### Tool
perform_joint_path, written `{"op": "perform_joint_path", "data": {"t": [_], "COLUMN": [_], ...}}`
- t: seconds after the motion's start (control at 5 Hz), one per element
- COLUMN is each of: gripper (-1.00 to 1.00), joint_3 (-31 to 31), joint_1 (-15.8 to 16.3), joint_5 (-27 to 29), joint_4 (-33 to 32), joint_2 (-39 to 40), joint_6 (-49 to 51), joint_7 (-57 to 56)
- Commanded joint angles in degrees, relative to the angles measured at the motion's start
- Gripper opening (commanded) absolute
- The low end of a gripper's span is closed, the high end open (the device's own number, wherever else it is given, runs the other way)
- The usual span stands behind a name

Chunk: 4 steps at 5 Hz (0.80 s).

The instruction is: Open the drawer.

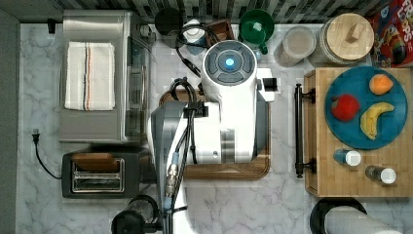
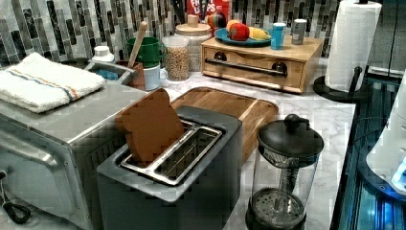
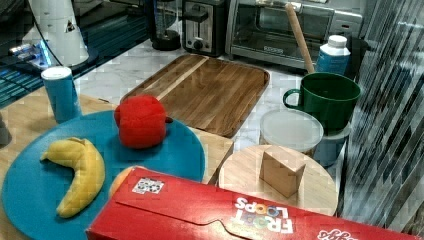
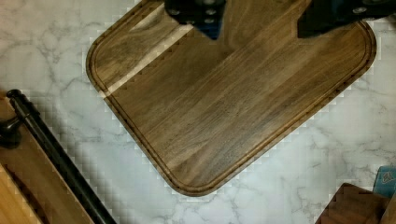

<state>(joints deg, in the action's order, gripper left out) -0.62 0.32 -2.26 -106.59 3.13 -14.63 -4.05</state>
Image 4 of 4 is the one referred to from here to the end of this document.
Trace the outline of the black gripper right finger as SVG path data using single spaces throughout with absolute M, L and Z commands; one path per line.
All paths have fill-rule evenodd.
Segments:
M 324 35 L 356 21 L 385 18 L 396 11 L 396 0 L 312 0 L 297 20 L 297 36 Z

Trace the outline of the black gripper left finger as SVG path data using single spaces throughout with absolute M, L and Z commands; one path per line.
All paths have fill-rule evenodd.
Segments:
M 182 25 L 192 25 L 212 40 L 219 38 L 227 0 L 164 0 L 166 13 Z

